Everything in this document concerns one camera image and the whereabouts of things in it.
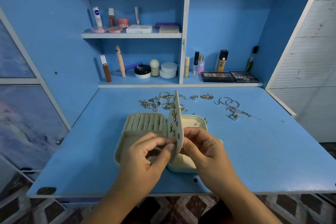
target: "eyeshadow palette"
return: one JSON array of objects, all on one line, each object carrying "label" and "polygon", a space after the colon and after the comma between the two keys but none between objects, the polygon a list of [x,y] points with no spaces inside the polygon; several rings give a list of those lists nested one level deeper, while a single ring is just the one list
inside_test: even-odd
[{"label": "eyeshadow palette", "polygon": [[247,71],[230,73],[234,76],[236,82],[259,82],[259,79],[257,77]]},{"label": "eyeshadow palette", "polygon": [[202,72],[203,82],[236,82],[230,72]]}]

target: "jewelry box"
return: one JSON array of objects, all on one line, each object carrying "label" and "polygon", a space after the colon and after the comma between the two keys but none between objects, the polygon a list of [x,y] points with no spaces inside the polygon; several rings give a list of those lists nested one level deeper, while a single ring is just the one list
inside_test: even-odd
[{"label": "jewelry box", "polygon": [[[172,152],[170,161],[167,165],[171,171],[197,173],[195,164],[191,158],[179,153],[183,146],[183,128],[186,127],[201,127],[207,130],[207,125],[202,117],[181,114],[179,93],[176,90],[168,117],[165,117],[162,113],[158,112],[133,113],[127,117],[114,154],[115,162],[120,164],[121,153],[124,148],[128,148],[145,134],[153,132],[159,136],[170,137],[176,140],[176,147]],[[148,160],[153,163],[156,160],[156,156],[151,156]]]}]

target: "pink perfume bottle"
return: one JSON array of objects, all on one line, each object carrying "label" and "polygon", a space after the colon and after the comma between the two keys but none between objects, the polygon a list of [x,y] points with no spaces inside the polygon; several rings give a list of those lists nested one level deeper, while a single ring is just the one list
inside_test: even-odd
[{"label": "pink perfume bottle", "polygon": [[197,73],[200,74],[204,72],[204,55],[199,56],[199,61],[198,61],[198,67],[197,67]]}]

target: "tiled floor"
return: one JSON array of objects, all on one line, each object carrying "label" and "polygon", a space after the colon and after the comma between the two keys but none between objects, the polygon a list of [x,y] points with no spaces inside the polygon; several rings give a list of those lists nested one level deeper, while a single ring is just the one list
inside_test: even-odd
[{"label": "tiled floor", "polygon": [[[321,145],[336,157],[336,143]],[[51,199],[29,199],[25,195],[30,186],[31,183],[17,174],[0,193],[1,224],[79,224],[91,210],[64,209]],[[257,197],[284,224],[336,224],[335,194],[270,194]],[[219,198],[213,195],[147,197],[133,209],[131,215],[141,216],[143,223],[194,224],[217,202]]]}]

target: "ring roll slot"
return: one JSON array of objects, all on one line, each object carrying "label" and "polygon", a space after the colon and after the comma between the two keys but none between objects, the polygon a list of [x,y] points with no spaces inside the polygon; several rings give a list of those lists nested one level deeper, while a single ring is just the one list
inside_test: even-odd
[{"label": "ring roll slot", "polygon": [[164,117],[160,117],[160,125],[159,125],[159,131],[163,130],[163,125],[165,124],[165,118]]},{"label": "ring roll slot", "polygon": [[135,115],[132,115],[128,121],[126,130],[132,130],[133,122],[134,122]]},{"label": "ring roll slot", "polygon": [[148,125],[149,125],[149,115],[145,116],[145,122],[143,124],[143,129],[148,130]]},{"label": "ring roll slot", "polygon": [[151,115],[149,118],[148,130],[153,130],[154,128],[154,117],[155,115]]},{"label": "ring roll slot", "polygon": [[136,114],[135,118],[134,118],[133,125],[132,125],[132,130],[137,130],[138,129],[139,121],[140,121],[140,115]]},{"label": "ring roll slot", "polygon": [[137,130],[143,130],[143,129],[144,129],[144,123],[145,123],[145,115],[144,115],[144,114],[141,114],[141,115],[140,115],[140,121],[139,121],[138,129],[137,129]]},{"label": "ring roll slot", "polygon": [[159,129],[159,123],[160,123],[160,116],[159,115],[155,115],[154,118],[154,129],[155,131],[157,131]]}]

